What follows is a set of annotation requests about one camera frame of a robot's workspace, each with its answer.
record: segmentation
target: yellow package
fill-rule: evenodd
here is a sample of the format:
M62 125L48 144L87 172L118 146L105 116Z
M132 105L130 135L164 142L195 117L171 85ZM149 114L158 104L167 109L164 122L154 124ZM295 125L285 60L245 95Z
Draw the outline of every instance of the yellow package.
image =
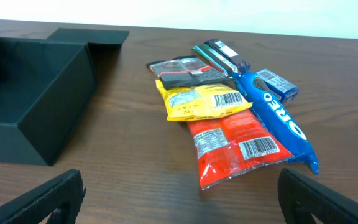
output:
M223 118L252 106L244 97L223 84L164 89L155 81L167 108L168 121L198 121Z

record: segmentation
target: plastic wrapper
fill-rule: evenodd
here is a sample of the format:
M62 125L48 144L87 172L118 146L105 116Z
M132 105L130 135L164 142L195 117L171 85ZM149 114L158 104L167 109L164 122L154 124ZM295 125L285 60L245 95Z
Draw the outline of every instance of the plastic wrapper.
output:
M250 64L243 60L237 52L227 46L224 42L218 39L207 40L204 44L209 45L218 51L221 55L226 57L231 63L237 66L241 74L245 74L250 69Z
M196 121L222 118L250 108L244 97L223 84L164 89L155 81L167 109L168 121Z
M198 154L201 188L293 157L249 111L188 122Z
M151 62L146 66L158 76L166 90L180 86L199 86L232 80L224 71L207 65L194 55Z
M294 121L278 98L256 73L247 73L235 78L237 89L253 102L251 111L260 122L279 140L295 157L289 162L305 162L317 175L318 159L304 132Z
M239 76L239 70L236 65L223 57L208 44L196 45L192 48L194 52L206 59L214 68L226 73L230 77Z

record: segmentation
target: barcode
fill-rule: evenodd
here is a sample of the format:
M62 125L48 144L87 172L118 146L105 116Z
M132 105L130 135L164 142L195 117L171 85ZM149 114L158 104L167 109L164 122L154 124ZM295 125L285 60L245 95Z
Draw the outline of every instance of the barcode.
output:
M275 78L276 76L273 75L272 73L268 72L267 70L262 70L260 72L258 72L258 75L267 78L268 80L271 80L273 78Z
M220 59L223 63L225 63L226 65L228 65L231 70L233 70L233 72L239 73L239 70L237 69L237 67L231 63L228 59L224 58L221 54L219 54L217 51L215 51L214 49L210 48L208 49L212 54L214 54L218 59Z
M217 41L217 42L215 42L215 44L218 45L219 47L224 47L224 46L226 46L226 44L224 44L224 43L221 42L221 41Z
M236 106L243 104L244 100L240 93L225 93L213 95L214 108Z
M239 143L244 159L280 152L272 137L262 137Z

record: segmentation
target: wooden table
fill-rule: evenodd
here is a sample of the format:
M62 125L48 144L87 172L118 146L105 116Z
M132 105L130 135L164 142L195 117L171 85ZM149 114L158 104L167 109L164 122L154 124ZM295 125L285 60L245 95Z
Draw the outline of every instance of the wooden table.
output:
M358 40L147 27L1 21L1 37L44 39L58 27L129 30L119 54L96 62L100 86L52 167L0 164L0 205L70 169L87 195L78 223L283 223L277 178L294 168L358 202ZM321 161L263 167L201 191L185 125L165 120L145 64L219 38L252 65L300 87L287 108Z

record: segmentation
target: oreo logo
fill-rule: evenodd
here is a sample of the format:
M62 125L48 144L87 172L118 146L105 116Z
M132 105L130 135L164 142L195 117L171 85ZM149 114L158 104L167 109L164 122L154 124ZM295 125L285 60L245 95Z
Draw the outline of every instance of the oreo logo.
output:
M264 100L267 102L269 107L276 113L278 118L280 118L280 120L287 124L288 128L291 130L292 133L296 134L299 138L302 138L305 141L308 140L305 134L303 134L303 131L298 127L298 125L295 124L295 122L292 121L290 115L286 113L285 109L281 106L279 102L277 102L277 100L273 99L270 93L264 94Z

